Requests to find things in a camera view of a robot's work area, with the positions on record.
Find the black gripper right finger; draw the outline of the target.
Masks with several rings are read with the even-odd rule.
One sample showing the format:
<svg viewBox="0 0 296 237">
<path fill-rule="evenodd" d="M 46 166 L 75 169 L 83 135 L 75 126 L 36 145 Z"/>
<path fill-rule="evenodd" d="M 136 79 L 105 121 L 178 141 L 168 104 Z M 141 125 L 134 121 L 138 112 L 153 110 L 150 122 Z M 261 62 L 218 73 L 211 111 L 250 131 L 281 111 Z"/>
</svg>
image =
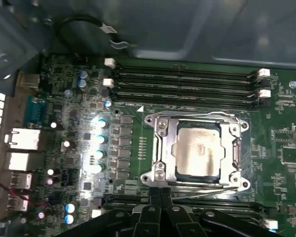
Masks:
<svg viewBox="0 0 296 237">
<path fill-rule="evenodd" d="M 272 237 L 266 228 L 214 209 L 204 210 L 198 221 L 182 207 L 174 205 L 170 188 L 162 188 L 162 207 L 180 237 Z"/>
</svg>

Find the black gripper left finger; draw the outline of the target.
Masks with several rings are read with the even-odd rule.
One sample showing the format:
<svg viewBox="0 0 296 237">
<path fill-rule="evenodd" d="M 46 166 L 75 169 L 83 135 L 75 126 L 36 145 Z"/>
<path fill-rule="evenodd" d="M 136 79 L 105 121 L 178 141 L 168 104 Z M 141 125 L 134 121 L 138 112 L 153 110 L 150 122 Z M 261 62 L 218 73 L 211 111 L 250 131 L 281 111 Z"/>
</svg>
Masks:
<svg viewBox="0 0 296 237">
<path fill-rule="evenodd" d="M 158 237 L 162 214 L 162 191 L 150 188 L 148 204 L 138 205 L 129 214 L 110 210 L 77 226 L 77 237 Z"/>
</svg>

